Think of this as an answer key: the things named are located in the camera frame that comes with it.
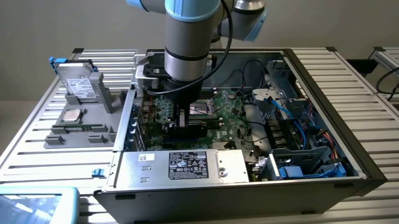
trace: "slotted metal surface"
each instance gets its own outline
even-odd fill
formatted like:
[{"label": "slotted metal surface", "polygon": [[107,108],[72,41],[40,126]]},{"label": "slotted metal surface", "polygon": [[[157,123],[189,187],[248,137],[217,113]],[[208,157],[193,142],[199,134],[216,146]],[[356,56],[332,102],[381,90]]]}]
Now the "slotted metal surface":
[{"label": "slotted metal surface", "polygon": [[389,57],[399,63],[399,48],[384,48]]},{"label": "slotted metal surface", "polygon": [[[208,224],[393,224],[399,223],[399,122],[387,101],[377,97],[361,76],[355,73],[337,53],[324,48],[293,49],[335,109],[388,182],[364,197],[351,197],[324,214],[288,217],[252,218],[203,222]],[[92,59],[104,72],[107,87],[127,88],[133,74],[133,50],[87,50],[80,59]],[[54,122],[65,105],[65,89],[57,81],[50,87],[42,106],[33,113],[26,131],[8,148],[9,156],[0,160],[0,181],[5,184],[57,184],[77,186],[80,198],[79,223],[116,223],[97,201],[89,196],[91,187],[101,186],[104,179],[92,179],[91,171],[109,165],[111,148],[44,149],[46,128]]]},{"label": "slotted metal surface", "polygon": [[[135,51],[88,50],[73,59],[92,58],[112,92],[128,89],[135,72]],[[95,169],[109,169],[112,147],[44,148],[44,138],[65,106],[66,90],[56,79],[0,159],[0,183],[12,186],[75,186],[91,195],[107,179],[92,178]]]}]

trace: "power supply label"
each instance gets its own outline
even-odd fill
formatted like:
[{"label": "power supply label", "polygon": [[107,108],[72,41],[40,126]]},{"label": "power supply label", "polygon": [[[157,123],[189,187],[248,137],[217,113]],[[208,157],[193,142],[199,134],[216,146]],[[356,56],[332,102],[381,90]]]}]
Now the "power supply label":
[{"label": "power supply label", "polygon": [[77,98],[93,98],[95,91],[88,78],[66,79],[72,92]]},{"label": "power supply label", "polygon": [[169,153],[169,179],[209,178],[207,152]]}]

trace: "green circuit board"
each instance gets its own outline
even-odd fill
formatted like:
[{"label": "green circuit board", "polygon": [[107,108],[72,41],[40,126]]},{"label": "green circuit board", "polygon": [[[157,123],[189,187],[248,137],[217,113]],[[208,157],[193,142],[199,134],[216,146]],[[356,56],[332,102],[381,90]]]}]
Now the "green circuit board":
[{"label": "green circuit board", "polygon": [[[223,90],[217,92],[212,99],[200,99],[193,105],[207,105],[208,110],[212,111],[208,115],[197,113],[189,115],[189,120],[208,118],[213,119],[219,129],[208,129],[207,137],[199,138],[196,141],[168,142],[164,132],[165,126],[172,122],[173,103],[164,97],[155,98],[152,101],[144,102],[144,144],[147,151],[160,150],[180,150],[180,149],[223,149],[223,146],[229,141],[235,142],[236,148],[243,150],[244,157],[248,157],[249,151],[253,150],[253,144],[244,142],[237,136],[237,129],[243,134],[249,128],[248,123],[241,121],[232,109],[240,110],[243,103],[241,97],[228,98],[236,95],[232,90]],[[245,136],[247,141],[252,141],[252,137]]]}]

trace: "tablet screen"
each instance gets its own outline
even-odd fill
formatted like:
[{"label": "tablet screen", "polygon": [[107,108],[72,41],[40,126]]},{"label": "tablet screen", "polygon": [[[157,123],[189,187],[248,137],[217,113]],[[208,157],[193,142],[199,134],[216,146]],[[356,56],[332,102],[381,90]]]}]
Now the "tablet screen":
[{"label": "tablet screen", "polygon": [[48,224],[61,195],[0,195],[4,224]]}]

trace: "blue cable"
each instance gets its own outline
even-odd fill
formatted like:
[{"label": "blue cable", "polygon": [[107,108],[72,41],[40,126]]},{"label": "blue cable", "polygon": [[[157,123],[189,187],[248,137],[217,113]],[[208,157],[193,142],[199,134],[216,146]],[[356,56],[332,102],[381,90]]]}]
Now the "blue cable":
[{"label": "blue cable", "polygon": [[300,125],[297,124],[296,121],[293,121],[293,125],[295,125],[296,128],[299,129],[299,132],[300,132],[301,137],[303,137],[303,139],[304,139],[304,144],[303,144],[303,146],[301,146],[301,150],[304,150],[304,147],[305,147],[305,135],[304,135],[304,131],[303,131],[303,129],[301,129],[301,127],[300,127]]},{"label": "blue cable", "polygon": [[[279,105],[279,103],[277,103],[275,100],[272,100],[272,104],[273,104],[281,111],[284,111],[284,112],[288,114],[288,116],[289,116],[291,119],[293,119],[292,113],[291,113],[291,112],[289,112],[281,105]],[[305,135],[304,135],[304,131],[303,131],[303,129],[301,129],[301,127],[300,127],[300,125],[297,124],[296,121],[293,121],[293,125],[295,125],[296,128],[299,129],[299,132],[300,132],[300,134],[301,134],[301,138],[304,139],[304,144],[303,144],[303,147],[301,147],[301,150],[304,150],[304,147],[305,147]]]}]

